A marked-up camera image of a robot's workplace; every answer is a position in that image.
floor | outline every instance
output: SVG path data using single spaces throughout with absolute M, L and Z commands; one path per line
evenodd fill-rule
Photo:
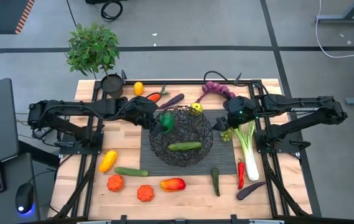
M 341 14 L 353 1 L 323 0 L 322 14 Z M 287 96 L 335 96 L 349 118 L 302 135 L 312 143 L 306 154 L 318 215 L 354 219 L 354 106 L 345 104 L 354 96 L 354 57 L 328 58 L 316 48 L 318 1 L 128 0 L 111 23 L 101 20 L 101 4 L 69 3 L 76 23 L 96 21 L 117 34 L 123 48 L 114 70 L 125 70 L 128 78 L 202 78 L 208 70 L 234 78 L 242 72 L 242 78 L 278 78 Z M 63 52 L 73 28 L 66 1 L 36 0 L 21 34 L 0 35 L 0 78 L 12 79 L 18 113 L 39 100 L 72 100 L 78 80 L 92 78 L 69 72 Z M 319 39 L 335 47 L 332 55 L 354 54 L 354 24 L 321 24 Z M 29 135 L 21 124 L 18 130 Z M 35 164 L 35 169 L 45 167 Z M 39 189 L 44 217 L 54 180 L 51 175 L 37 179 L 45 186 Z

fake vegetable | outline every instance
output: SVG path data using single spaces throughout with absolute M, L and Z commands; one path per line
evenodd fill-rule
M 234 129 L 237 137 L 240 140 L 243 154 L 245 155 L 247 176 L 251 181 L 256 181 L 259 179 L 256 159 L 254 158 L 254 152 L 253 152 L 253 143 L 252 143 L 254 129 L 255 129 L 254 121 L 249 122 L 249 129 L 247 133 L 243 133 L 241 131 L 241 126 L 239 126 L 239 128 Z
M 163 134 L 170 133 L 172 128 L 174 127 L 174 117 L 171 115 L 171 112 L 166 111 L 161 117 L 160 117 L 160 123 L 164 128 L 166 128 L 166 131 L 163 131 Z
M 150 202 L 153 197 L 153 188 L 150 185 L 142 185 L 137 191 L 137 198 L 142 202 Z
M 164 108 L 167 108 L 169 106 L 172 106 L 172 105 L 180 102 L 181 100 L 183 100 L 184 97 L 185 97 L 185 95 L 183 93 L 180 93 L 177 96 L 171 98 L 171 100 L 169 100 L 167 103 L 164 103 L 163 105 L 161 105 L 158 109 L 164 109 Z
M 239 159 L 238 163 L 238 173 L 239 173 L 239 186 L 238 189 L 241 189 L 243 187 L 243 184 L 245 182 L 245 164 L 244 162 Z
M 108 179 L 108 190 L 113 192 L 118 192 L 119 190 L 123 189 L 123 177 L 120 175 L 112 175 Z
M 146 98 L 148 98 L 156 103 L 159 101 L 159 99 L 162 97 L 162 95 L 168 95 L 168 94 L 170 94 L 170 93 L 165 91 L 165 84 L 163 84 L 163 87 L 162 87 L 162 90 L 160 91 L 160 93 L 151 93 Z
M 168 146 L 171 151 L 188 151 L 191 149 L 199 149 L 201 147 L 201 142 L 179 142 Z
M 228 129 L 227 131 L 223 131 L 220 133 L 221 139 L 223 142 L 232 140 L 232 129 Z
M 130 176 L 135 176 L 135 177 L 147 177 L 149 175 L 149 172 L 146 170 L 125 168 L 125 167 L 116 167 L 116 168 L 114 168 L 114 171 L 117 174 L 130 175 Z
M 134 84 L 134 94 L 139 96 L 144 92 L 144 84 L 141 82 L 136 82 Z
M 195 111 L 196 115 L 199 115 L 203 112 L 203 106 L 200 103 L 192 103 L 190 107 L 197 111 Z
M 203 93 L 202 96 L 200 96 L 196 100 L 196 103 L 200 103 L 200 101 L 209 93 L 216 93 L 216 94 L 224 96 L 224 97 L 226 97 L 228 99 L 234 98 L 236 96 L 225 85 L 220 85 L 219 83 L 215 83 L 215 82 L 211 82 L 211 81 L 208 81 L 208 82 L 206 82 L 206 84 L 203 84 L 202 85 L 202 90 L 203 90 L 204 93 Z
M 220 196 L 220 171 L 218 168 L 212 168 L 212 179 L 213 179 L 213 185 L 214 185 L 214 190 L 215 194 L 217 196 Z
M 241 190 L 236 197 L 238 198 L 238 200 L 243 200 L 245 199 L 245 197 L 247 197 L 249 194 L 251 194 L 253 191 L 255 191 L 257 188 L 264 184 L 266 184 L 266 182 L 258 182 L 253 185 L 250 185 L 245 189 Z
M 114 164 L 116 158 L 117 158 L 117 152 L 115 150 L 110 150 L 109 152 L 107 152 L 105 154 L 98 170 L 100 172 L 108 171 L 112 167 L 112 165 Z
M 160 182 L 160 188 L 165 192 L 175 192 L 185 189 L 187 185 L 181 178 L 171 178 Z

striped tape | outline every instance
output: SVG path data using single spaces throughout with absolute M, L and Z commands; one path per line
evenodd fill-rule
M 33 8 L 34 0 L 29 0 L 29 2 L 26 4 L 25 9 L 23 10 L 21 19 L 19 19 L 19 22 L 17 23 L 15 33 L 20 34 L 22 32 L 23 26 L 26 23 L 27 17 L 29 16 L 32 8 Z

computer mouse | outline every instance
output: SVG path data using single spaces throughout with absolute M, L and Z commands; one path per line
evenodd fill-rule
M 33 207 L 34 189 L 30 183 L 22 184 L 19 186 L 15 197 L 15 206 L 17 212 L 25 214 Z

white cable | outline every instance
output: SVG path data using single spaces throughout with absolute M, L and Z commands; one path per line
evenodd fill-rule
M 318 21 L 319 21 L 319 16 L 320 16 L 320 12 L 322 10 L 322 0 L 319 0 L 319 13 L 318 16 L 316 17 L 316 25 L 315 25 L 315 35 L 316 35 L 316 41 L 318 42 L 318 45 L 320 47 L 320 49 L 322 50 L 322 52 L 331 58 L 347 58 L 347 57 L 354 57 L 354 55 L 344 55 L 344 56 L 333 56 L 333 55 L 329 55 L 328 53 L 326 53 L 326 51 L 323 49 L 323 47 L 320 45 L 319 42 L 319 38 L 318 38 Z

